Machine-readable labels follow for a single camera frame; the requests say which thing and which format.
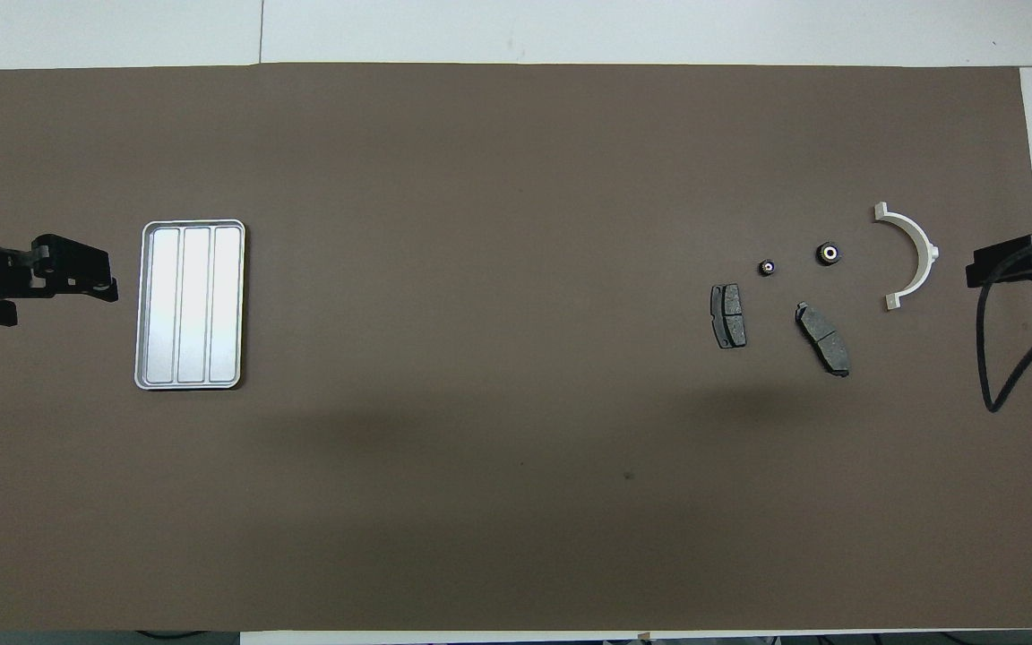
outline brown mat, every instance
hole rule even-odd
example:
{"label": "brown mat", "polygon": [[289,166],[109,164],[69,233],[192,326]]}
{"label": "brown mat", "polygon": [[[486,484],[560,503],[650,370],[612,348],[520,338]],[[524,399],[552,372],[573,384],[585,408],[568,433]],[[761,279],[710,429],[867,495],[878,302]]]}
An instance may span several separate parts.
{"label": "brown mat", "polygon": [[[900,311],[877,200],[941,248]],[[140,229],[219,217],[245,384],[140,391]],[[1012,69],[0,71],[0,245],[123,289],[0,328],[0,628],[1032,627],[1032,370],[982,409],[963,278],[1028,231]]]}

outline white table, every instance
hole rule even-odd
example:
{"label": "white table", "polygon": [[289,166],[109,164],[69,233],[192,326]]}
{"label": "white table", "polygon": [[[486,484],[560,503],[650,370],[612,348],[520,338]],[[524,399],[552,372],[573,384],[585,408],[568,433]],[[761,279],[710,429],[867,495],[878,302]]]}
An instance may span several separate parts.
{"label": "white table", "polygon": [[[289,61],[1012,65],[1032,159],[1032,0],[0,0],[0,69]],[[639,627],[254,633],[241,642],[625,640],[662,625]]]}

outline small black round part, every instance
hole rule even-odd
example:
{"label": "small black round part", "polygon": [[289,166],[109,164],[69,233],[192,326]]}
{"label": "small black round part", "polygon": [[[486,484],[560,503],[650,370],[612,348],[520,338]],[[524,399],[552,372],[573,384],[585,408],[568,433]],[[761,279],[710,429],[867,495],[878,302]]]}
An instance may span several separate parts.
{"label": "small black round part", "polygon": [[834,241],[824,241],[823,245],[818,246],[818,249],[815,249],[814,255],[818,261],[828,266],[843,260],[843,254],[839,253],[839,247],[836,247]]}

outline silver metal tray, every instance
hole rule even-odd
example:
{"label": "silver metal tray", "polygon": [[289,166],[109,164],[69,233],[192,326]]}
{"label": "silver metal tray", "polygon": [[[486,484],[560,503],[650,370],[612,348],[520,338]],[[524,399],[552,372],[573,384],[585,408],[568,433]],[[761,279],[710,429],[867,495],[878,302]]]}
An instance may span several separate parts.
{"label": "silver metal tray", "polygon": [[241,379],[246,225],[152,221],[142,229],[134,383],[226,389]]}

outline white c-shaped plastic part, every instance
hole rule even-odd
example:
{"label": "white c-shaped plastic part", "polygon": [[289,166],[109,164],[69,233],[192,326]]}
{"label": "white c-shaped plastic part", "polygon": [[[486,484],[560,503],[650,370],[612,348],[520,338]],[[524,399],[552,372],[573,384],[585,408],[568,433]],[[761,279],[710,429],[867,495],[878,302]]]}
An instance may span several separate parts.
{"label": "white c-shaped plastic part", "polygon": [[902,307],[902,297],[912,294],[930,277],[930,268],[934,265],[934,261],[938,260],[938,247],[930,244],[930,237],[927,237],[927,232],[923,231],[921,226],[914,224],[914,221],[910,220],[909,217],[890,213],[886,209],[885,201],[878,201],[875,204],[875,221],[885,221],[886,223],[894,224],[894,226],[898,226],[902,231],[906,231],[906,235],[912,238],[914,248],[918,249],[918,269],[914,270],[913,279],[909,285],[906,285],[906,288],[901,291],[894,291],[893,294],[886,294],[886,310],[893,311]]}

